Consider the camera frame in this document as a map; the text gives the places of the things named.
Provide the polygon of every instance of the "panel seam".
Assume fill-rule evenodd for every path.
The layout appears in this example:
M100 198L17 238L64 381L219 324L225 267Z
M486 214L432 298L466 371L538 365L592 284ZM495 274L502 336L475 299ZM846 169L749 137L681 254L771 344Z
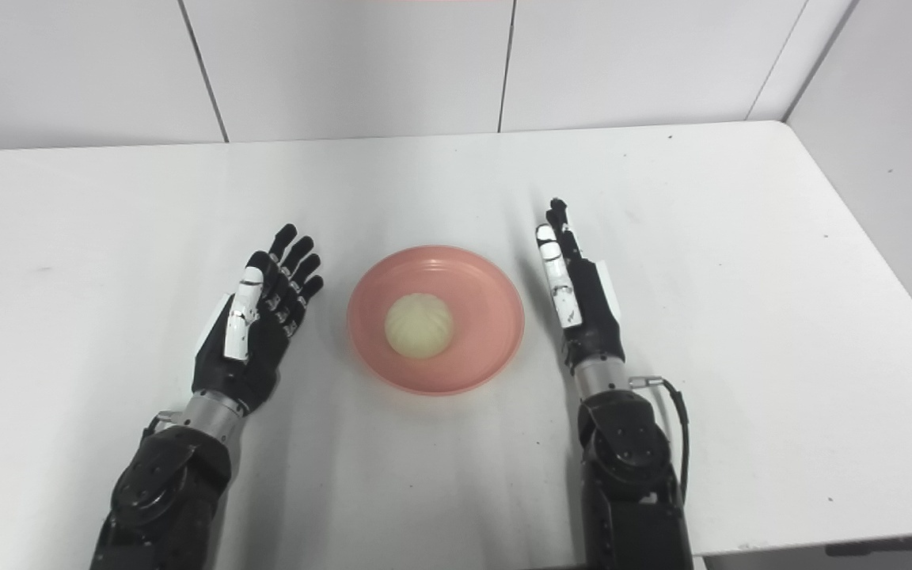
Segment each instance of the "panel seam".
M822 62L825 61L826 57L829 57L829 50L832 50L833 44L836 43L836 39L839 38L840 33L843 33L843 29L846 27L846 22L849 21L850 15L854 10L857 9L857 4L861 0L851 0L849 6L846 7L846 12L843 12L843 17L840 18L839 23L836 24L836 29L833 29L832 35L829 36L826 46L822 48L822 53L819 54L819 58L815 60L815 65L811 66L811 71L807 73L807 77L804 79L804 83L801 83L800 89L797 90L797 95L793 98L793 101L790 101L790 107L786 109L786 113L783 115L783 123L790 120L790 115L793 113L793 108L797 107L797 104L800 102L800 98L804 97L804 91L808 90L808 86L811 84L811 81L815 79L815 75L819 72L819 68L822 67Z
M762 85L759 86L759 91L755 94L755 98L752 100L752 107L748 108L748 112L745 113L745 120L748 120L749 116L752 116L752 112L755 111L755 105L758 104L759 98L762 97L762 91L765 90L766 86L770 83L770 77L772 77L772 72L776 69L776 64L779 63L779 59L783 57L783 51L786 50L786 44L790 42L790 36L793 36L793 30L797 29L797 22L800 22L800 16L804 14L804 8L808 7L808 3L811 0L804 0L804 4L800 5L800 12L797 12L797 17L793 18L793 25L790 26L789 32L786 33L786 37L783 39L782 46L779 47L779 53L776 54L776 58L773 61L773 64L769 68L769 72L766 73L766 78L762 81Z
M181 19L185 22L185 30L188 32L189 42L192 42L192 50L196 53L196 62L199 63L199 72L203 75L203 84L206 86L206 93L210 95L210 105L213 107L214 116L217 118L217 126L220 127L220 136L224 142L230 142L227 138L227 127L224 126L224 116L220 113L220 107L217 105L217 95L213 93L213 85L210 83L210 75L206 72L206 64L203 63L203 53L200 51L200 44L196 40L196 31L192 29L192 21L188 19L188 10L185 8L184 0L177 0L178 9L181 10Z
M506 46L506 70L502 74L502 100L499 102L499 130L502 132L502 118L506 112L506 87L509 86L509 61L513 57L513 30L516 29L516 2L513 0L513 13L509 18L509 44Z

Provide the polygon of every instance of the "black cable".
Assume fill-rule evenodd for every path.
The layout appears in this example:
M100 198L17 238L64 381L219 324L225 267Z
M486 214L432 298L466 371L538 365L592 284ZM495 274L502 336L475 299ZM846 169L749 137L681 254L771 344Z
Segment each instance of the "black cable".
M146 428L142 430L142 437L140 437L140 441L143 441L147 437L150 437L154 433L156 433L157 425L159 425L159 424L160 424L160 416L156 415L153 417L152 420L150 420L150 425L146 426Z
M681 422L681 501L684 502L688 494L688 410L685 408L685 398L681 396L680 390L675 389L665 378L663 387L670 393L674 410L678 412L678 421Z

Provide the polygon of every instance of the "silver wrist cylinder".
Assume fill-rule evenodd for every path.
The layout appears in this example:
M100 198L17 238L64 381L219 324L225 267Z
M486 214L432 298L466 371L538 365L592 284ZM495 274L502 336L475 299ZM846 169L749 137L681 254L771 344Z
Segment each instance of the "silver wrist cylinder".
M606 390L632 390L625 361L614 356L592 357L576 365L576 388L579 398L593 396Z
M178 415L177 425L202 431L220 443L227 443L231 430L244 415L237 401L212 389L201 389L192 395L185 411Z

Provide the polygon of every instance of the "white wall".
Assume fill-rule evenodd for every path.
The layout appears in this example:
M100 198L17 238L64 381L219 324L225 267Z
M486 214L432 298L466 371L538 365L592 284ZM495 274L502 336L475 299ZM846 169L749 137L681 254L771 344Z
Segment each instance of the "white wall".
M0 0L0 148L220 140L174 0Z
M861 2L790 116L912 295L912 2Z
M848 1L185 0L214 109L178 0L0 0L0 148L778 119Z
M187 0L231 141L493 132L511 0Z
M781 119L848 3L519 2L503 131Z

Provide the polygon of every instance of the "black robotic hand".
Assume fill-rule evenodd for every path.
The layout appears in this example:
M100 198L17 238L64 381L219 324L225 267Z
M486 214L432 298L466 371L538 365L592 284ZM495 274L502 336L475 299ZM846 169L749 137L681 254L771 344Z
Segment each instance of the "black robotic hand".
M276 386L276 368L322 288L311 237L288 224L250 257L199 353L183 412L160 412L112 491L91 570L200 570L231 480L226 441ZM158 430L160 422L172 425Z
M537 246L565 336L565 365L575 373L576 366L594 357L623 362L625 351L597 264L580 253L565 210L565 202L551 199L547 223L537 227Z
M293 224L276 234L269 252L255 252L196 354L192 392L212 390L256 411L276 386L276 368L305 318L308 301L322 288L314 274L314 242Z
M580 253L565 202L551 199L537 248L565 339L565 365L579 387L583 447L583 533L587 570L690 570L684 519L687 412L663 378L630 378L610 279ZM634 387L663 385L679 405L684 431L682 483L652 405Z

